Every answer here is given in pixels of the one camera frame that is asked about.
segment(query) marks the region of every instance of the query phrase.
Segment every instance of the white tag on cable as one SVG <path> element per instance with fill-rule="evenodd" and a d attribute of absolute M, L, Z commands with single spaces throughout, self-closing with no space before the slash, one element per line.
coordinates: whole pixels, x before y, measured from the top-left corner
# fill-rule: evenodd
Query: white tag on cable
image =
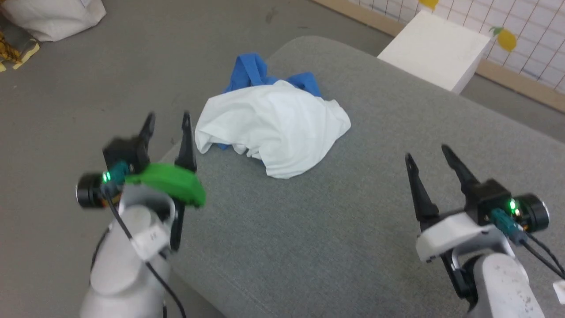
<path fill-rule="evenodd" d="M 160 250 L 169 245 L 170 241 L 171 236 L 161 223 L 137 233 L 131 240 L 133 249 L 144 261 L 152 259 Z"/>
<path fill-rule="evenodd" d="M 555 289 L 555 293 L 557 294 L 557 299 L 559 299 L 559 302 L 562 305 L 565 305 L 565 280 L 553 283 L 553 289 Z"/>

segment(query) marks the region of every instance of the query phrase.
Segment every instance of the gray table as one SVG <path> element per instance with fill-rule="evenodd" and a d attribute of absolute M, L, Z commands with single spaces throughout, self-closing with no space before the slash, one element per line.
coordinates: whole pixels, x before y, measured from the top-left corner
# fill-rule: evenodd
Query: gray table
<path fill-rule="evenodd" d="M 291 41 L 270 74 L 312 71 L 352 128 L 320 164 L 290 180 L 217 147 L 198 155 L 207 205 L 189 210 L 175 270 L 228 317 L 458 317 L 440 261 L 419 262 L 404 155 L 440 209 L 463 205 L 447 143 L 478 178 L 547 203 L 538 237 L 565 260 L 565 145 L 375 57 L 319 37 Z M 172 161 L 178 146 L 166 160 Z M 562 317 L 556 276 L 516 249 L 547 317 Z"/>

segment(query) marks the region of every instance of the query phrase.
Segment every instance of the lemon print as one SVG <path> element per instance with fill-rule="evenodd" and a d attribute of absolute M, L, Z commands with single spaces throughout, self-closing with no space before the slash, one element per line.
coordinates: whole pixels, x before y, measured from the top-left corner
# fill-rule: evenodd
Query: lemon print
<path fill-rule="evenodd" d="M 418 0 L 423 6 L 427 6 L 428 8 L 435 10 L 436 5 L 439 0 Z"/>
<path fill-rule="evenodd" d="M 508 52 L 512 52 L 516 47 L 516 37 L 512 32 L 504 29 L 503 27 L 492 27 L 489 31 L 493 31 L 493 34 L 497 37 L 498 45 Z"/>

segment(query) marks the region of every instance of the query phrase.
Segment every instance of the gray floor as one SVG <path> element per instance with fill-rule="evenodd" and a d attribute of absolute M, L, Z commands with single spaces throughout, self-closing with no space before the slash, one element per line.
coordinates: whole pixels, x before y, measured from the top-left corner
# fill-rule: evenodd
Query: gray floor
<path fill-rule="evenodd" d="M 319 35 L 378 54 L 390 37 L 306 0 L 106 0 L 108 15 L 80 35 L 46 43 L 0 75 L 0 316 L 74 317 L 94 245 L 110 220 L 82 211 L 74 186 L 103 169 L 100 149 L 157 113 L 150 154 L 180 137 L 182 111 L 199 114 L 225 87 L 235 57 L 268 57 Z M 565 141 L 565 116 L 475 76 L 463 95 Z M 190 316 L 219 317 L 172 279 Z"/>

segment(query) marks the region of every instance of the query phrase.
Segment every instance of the white cloth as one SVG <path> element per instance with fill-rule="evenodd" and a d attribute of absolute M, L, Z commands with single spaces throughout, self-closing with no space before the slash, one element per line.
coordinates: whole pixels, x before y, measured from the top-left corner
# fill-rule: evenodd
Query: white cloth
<path fill-rule="evenodd" d="M 6 0 L 3 12 L 40 41 L 59 41 L 100 22 L 102 0 Z"/>
<path fill-rule="evenodd" d="M 209 99 L 194 138 L 201 153 L 213 143 L 233 145 L 239 154 L 248 149 L 248 157 L 263 161 L 267 175 L 288 179 L 320 162 L 350 127 L 335 100 L 279 80 Z"/>

